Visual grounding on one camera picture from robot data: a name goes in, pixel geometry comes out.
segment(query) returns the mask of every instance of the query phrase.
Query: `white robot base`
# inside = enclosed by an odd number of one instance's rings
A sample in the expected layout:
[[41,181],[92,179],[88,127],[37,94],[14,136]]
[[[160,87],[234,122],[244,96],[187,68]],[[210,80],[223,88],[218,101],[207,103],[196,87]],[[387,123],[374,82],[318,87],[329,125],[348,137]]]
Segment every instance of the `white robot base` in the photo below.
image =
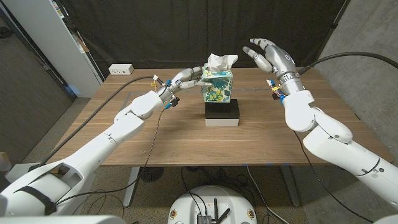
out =
[[[196,205],[188,192],[183,194],[173,203],[169,213],[168,224],[257,223],[257,217],[250,202],[229,188],[217,185],[205,185],[192,189],[189,192],[192,193],[192,197],[198,205]],[[194,194],[200,196],[205,204]]]

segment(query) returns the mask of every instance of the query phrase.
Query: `black cable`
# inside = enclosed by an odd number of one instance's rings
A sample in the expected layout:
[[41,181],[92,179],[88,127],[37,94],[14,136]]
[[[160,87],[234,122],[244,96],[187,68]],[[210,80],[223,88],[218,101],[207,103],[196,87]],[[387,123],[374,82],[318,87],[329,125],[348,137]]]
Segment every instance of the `black cable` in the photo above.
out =
[[375,54],[375,53],[369,53],[369,52],[344,52],[344,53],[339,53],[339,54],[334,54],[334,55],[330,55],[324,58],[321,58],[319,60],[317,60],[316,62],[313,62],[309,65],[307,65],[306,67],[303,67],[302,69],[300,69],[297,73],[299,75],[303,75],[306,71],[308,71],[310,68],[314,67],[316,64],[324,62],[326,60],[332,59],[332,58],[337,58],[337,57],[344,57],[344,56],[365,56],[365,57],[372,57],[372,58],[376,58],[379,60],[382,60],[384,62],[389,63],[390,65],[394,66],[395,68],[398,68],[398,63],[379,54]]
[[242,194],[244,195],[244,198],[248,199],[248,196],[246,195],[246,193],[244,193],[244,191],[243,191],[237,184],[231,183],[231,182],[227,182],[227,181],[222,180],[222,179],[216,179],[216,178],[212,177],[212,176],[207,172],[207,170],[205,170],[204,167],[201,167],[200,169],[201,169],[201,170],[203,171],[203,173],[207,176],[207,178],[209,178],[212,182],[223,182],[223,183],[226,183],[227,185],[234,186],[234,187],[238,188],[238,189],[242,192]]
[[289,224],[286,220],[284,220],[282,217],[280,217],[278,214],[276,214],[274,211],[272,211],[272,210],[269,208],[269,206],[268,206],[266,200],[264,199],[264,197],[263,197],[262,194],[261,194],[260,188],[258,187],[256,181],[254,180],[253,176],[252,176],[251,173],[250,173],[249,166],[246,166],[246,169],[248,170],[248,174],[249,174],[249,176],[250,176],[250,179],[252,180],[252,182],[253,182],[254,185],[255,185],[255,187],[253,187],[253,188],[255,188],[256,192],[258,193],[258,195],[260,196],[262,202],[264,203],[264,205],[265,205],[266,208],[267,208],[267,215],[270,216],[270,212],[271,212],[271,214],[273,214],[281,223],[287,223],[287,224]]
[[258,196],[259,197],[261,197],[262,195],[260,194],[260,192],[256,189],[256,187],[255,186],[251,186],[251,185],[248,185],[249,187],[252,187],[253,189],[254,189],[254,191],[255,192],[257,192],[257,194],[258,194]]
[[107,195],[107,194],[101,196],[100,198],[98,198],[97,200],[95,200],[95,201],[91,204],[91,206],[90,206],[89,209],[88,209],[87,215],[89,215],[90,210],[91,210],[91,208],[93,207],[93,205],[95,204],[95,202],[99,201],[101,198],[104,197],[105,199],[104,199],[103,203],[101,204],[101,206],[100,206],[98,212],[95,213],[95,215],[98,215],[98,214],[100,213],[100,211],[102,210],[104,204],[105,204],[105,201],[106,201],[106,197],[107,197],[107,196],[114,197],[114,198],[116,198],[116,199],[120,202],[120,204],[122,205],[122,211],[123,211],[123,212],[122,212],[122,218],[124,218],[124,206],[123,206],[123,202],[122,202],[122,201],[120,200],[120,198],[118,198],[117,196],[115,196],[115,195]]
[[370,222],[370,223],[373,223],[372,220],[369,220],[369,219],[363,217],[362,215],[360,215],[360,214],[358,214],[358,213],[352,211],[352,210],[349,209],[346,205],[344,205],[343,203],[341,203],[341,202],[340,202],[340,201],[339,201],[339,200],[338,200],[338,199],[337,199],[337,198],[336,198],[324,185],[323,185],[322,181],[319,179],[317,173],[315,172],[315,169],[313,168],[312,163],[311,163],[310,159],[309,159],[308,156],[307,156],[307,153],[305,153],[305,151],[304,151],[303,143],[301,142],[301,139],[299,138],[299,136],[297,135],[297,133],[296,133],[295,131],[293,131],[293,132],[294,132],[294,134],[296,135],[298,141],[300,142],[301,150],[304,152],[304,155],[305,155],[305,157],[307,158],[308,163],[310,164],[310,167],[311,167],[312,172],[315,174],[315,177],[317,177],[317,179],[318,179],[319,183],[321,183],[322,187],[323,187],[323,188],[330,194],[330,196],[332,196],[341,206],[343,206],[345,209],[347,209],[348,211],[350,211],[352,214],[354,214],[354,215],[358,216],[359,218],[362,218],[362,219],[364,219],[364,220],[366,220],[366,221],[368,221],[368,222]]
[[242,189],[247,190],[248,192],[250,192],[250,194],[251,194],[251,196],[252,196],[252,198],[253,198],[254,213],[257,214],[257,203],[256,203],[256,198],[254,197],[253,192],[252,192],[251,190],[249,190],[249,189],[246,188],[247,186],[250,186],[250,187],[253,187],[253,186],[251,186],[251,185],[248,184],[248,178],[247,178],[245,175],[239,174],[239,175],[236,176],[236,177],[242,176],[242,177],[244,177],[244,178],[247,180],[247,182],[241,182],[241,181],[239,181],[239,179],[233,179],[233,178],[228,177],[228,176],[226,175],[225,171],[222,170],[222,169],[220,169],[220,170],[218,171],[218,172],[221,171],[221,172],[223,173],[224,177],[227,178],[228,180],[230,180],[230,181],[236,180],[237,182],[239,182],[239,183],[241,184],[241,187],[242,187],[242,188],[241,188],[239,185],[237,185],[237,184],[235,184],[235,183],[233,183],[233,182],[227,182],[227,181],[225,181],[225,179],[223,179],[223,178],[221,178],[221,177],[219,177],[219,179],[216,179],[216,178],[212,177],[212,176],[207,172],[207,170],[205,170],[204,167],[201,167],[201,168],[199,169],[199,172],[200,172],[201,170],[203,171],[203,173],[205,173],[205,175],[206,175],[211,181],[216,181],[216,182],[219,182],[219,181],[220,181],[220,182],[223,182],[223,183],[225,183],[225,184],[227,184],[227,185],[231,185],[231,186],[234,186],[234,187],[238,188],[240,191],[242,191],[242,193],[243,193],[244,197],[246,198],[246,200],[249,200],[249,199],[248,199],[248,196],[244,193],[244,191],[243,191]]
[[118,90],[116,90],[108,99],[106,99],[104,101],[104,103],[99,106],[97,108],[97,110],[94,111],[94,113],[92,115],[90,115],[85,122],[83,122],[78,128],[76,128],[76,130],[74,132],[72,132],[65,140],[63,140],[63,142],[61,144],[59,144],[59,146],[57,146],[39,165],[35,166],[35,168],[41,167],[42,165],[44,165],[51,157],[53,157],[55,155],[55,153],[57,153],[62,146],[64,146],[72,137],[74,137],[74,135],[79,132],[110,100],[112,100],[112,98],[114,96],[116,96],[116,94],[118,94],[122,89],[124,89],[124,87],[128,86],[129,84],[136,82],[138,80],[142,80],[145,78],[150,78],[152,79],[153,77],[151,76],[146,76],[146,77],[139,77],[139,78],[135,78],[133,80],[128,81],[127,83],[125,83],[122,87],[120,87]]
[[103,191],[103,192],[94,191],[94,192],[86,192],[86,193],[76,194],[76,195],[67,197],[67,198],[65,198],[65,199],[63,199],[63,200],[61,200],[61,201],[58,201],[58,202],[55,204],[55,206],[61,204],[62,202],[66,201],[66,200],[69,200],[69,199],[72,199],[72,198],[75,198],[75,197],[78,197],[78,196],[88,195],[88,194],[106,194],[106,193],[113,193],[113,192],[118,192],[118,191],[124,190],[124,189],[130,187],[131,185],[133,185],[133,184],[140,178],[140,176],[141,176],[141,174],[142,174],[142,171],[143,171],[143,170],[145,169],[145,167],[147,166],[148,160],[149,160],[149,158],[150,158],[150,154],[152,153],[152,150],[153,150],[153,148],[154,148],[157,130],[159,129],[160,118],[162,117],[162,114],[163,114],[164,111],[165,111],[165,109],[163,109],[163,110],[160,112],[159,119],[157,120],[157,127],[156,127],[156,131],[155,131],[154,140],[153,140],[153,142],[152,142],[152,146],[150,147],[150,151],[149,151],[149,154],[148,154],[148,158],[147,158],[147,160],[145,161],[144,167],[141,169],[140,173],[138,173],[138,176],[137,176],[137,178],[135,179],[135,181],[133,181],[131,184],[129,184],[129,185],[127,185],[127,186],[125,186],[125,187],[123,187],[123,188],[121,188],[121,189],[117,189],[117,190],[108,190],[108,191]]
[[269,223],[269,217],[271,217],[271,218],[274,220],[275,224],[276,224],[275,218],[274,218],[273,216],[269,215],[269,213],[268,213],[267,215],[264,215],[264,218],[262,218],[262,224],[264,224],[264,219],[265,219],[266,217],[268,217],[268,218],[267,218],[267,224]]
[[201,197],[199,197],[199,195],[194,194],[194,193],[191,193],[191,192],[188,190],[187,184],[185,183],[185,180],[184,180],[184,176],[182,175],[182,170],[183,170],[183,168],[184,168],[184,167],[181,167],[181,179],[182,179],[182,182],[184,183],[185,190],[187,191],[187,193],[185,193],[185,194],[190,194],[190,195],[191,195],[192,199],[195,201],[195,203],[196,203],[196,205],[197,205],[197,207],[198,207],[198,209],[199,209],[199,214],[201,215],[201,211],[200,211],[199,204],[198,204],[198,202],[193,198],[192,195],[196,195],[198,198],[200,198],[200,200],[203,202],[203,204],[204,204],[204,206],[205,206],[205,215],[207,215],[207,208],[206,208],[205,201],[204,201]]

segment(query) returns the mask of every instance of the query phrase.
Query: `black curtain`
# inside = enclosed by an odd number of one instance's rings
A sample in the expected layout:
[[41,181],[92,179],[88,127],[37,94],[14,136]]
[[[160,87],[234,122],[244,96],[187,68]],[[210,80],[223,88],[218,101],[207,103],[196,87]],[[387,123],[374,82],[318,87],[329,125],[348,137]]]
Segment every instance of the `black curtain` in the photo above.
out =
[[345,0],[63,0],[101,71],[203,65],[209,54],[238,54],[234,67],[255,67],[243,51],[251,38],[286,50],[297,66],[313,62]]

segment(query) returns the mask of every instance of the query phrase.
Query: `black strap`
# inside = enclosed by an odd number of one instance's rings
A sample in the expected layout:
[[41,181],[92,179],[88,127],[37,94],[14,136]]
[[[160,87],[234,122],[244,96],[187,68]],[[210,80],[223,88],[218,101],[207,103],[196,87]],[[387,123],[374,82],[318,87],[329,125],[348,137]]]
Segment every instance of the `black strap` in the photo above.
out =
[[15,192],[18,192],[18,191],[26,192],[26,193],[34,196],[35,198],[37,198],[39,201],[41,201],[45,206],[45,209],[44,209],[45,215],[50,215],[51,213],[57,211],[57,207],[55,206],[55,203],[51,202],[50,198],[45,196],[42,192],[39,192],[38,190],[34,189],[33,187],[25,186]]

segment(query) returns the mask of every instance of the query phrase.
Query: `table leg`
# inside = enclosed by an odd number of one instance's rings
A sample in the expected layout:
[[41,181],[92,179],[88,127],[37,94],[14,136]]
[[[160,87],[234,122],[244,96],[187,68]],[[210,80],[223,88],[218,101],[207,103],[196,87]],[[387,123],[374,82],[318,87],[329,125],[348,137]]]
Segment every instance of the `table leg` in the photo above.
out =
[[[139,169],[140,169],[140,167],[132,167],[131,168],[128,185],[131,184],[133,181],[135,181],[138,178]],[[123,199],[124,207],[126,207],[126,208],[130,207],[137,184],[138,184],[138,180],[126,189],[126,194],[124,194],[124,199]]]
[[290,201],[292,205],[295,207],[300,206],[299,194],[297,193],[296,184],[294,183],[293,174],[290,170],[290,166],[281,166],[282,175],[284,176],[284,180],[287,186],[287,190],[290,194]]

